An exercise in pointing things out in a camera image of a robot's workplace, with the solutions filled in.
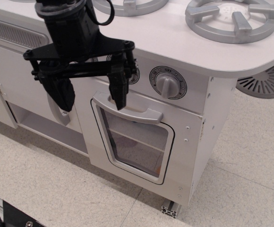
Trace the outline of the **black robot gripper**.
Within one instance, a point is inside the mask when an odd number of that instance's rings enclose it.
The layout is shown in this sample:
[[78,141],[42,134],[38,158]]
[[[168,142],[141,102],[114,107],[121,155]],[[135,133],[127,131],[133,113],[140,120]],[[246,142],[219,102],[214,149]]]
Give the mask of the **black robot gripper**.
[[38,0],[37,15],[49,31],[52,44],[27,50],[35,80],[64,111],[70,112],[75,91],[69,78],[107,76],[117,110],[126,106],[128,80],[137,72],[132,41],[109,38],[99,27],[114,19],[114,8],[106,22],[97,21],[90,0]]

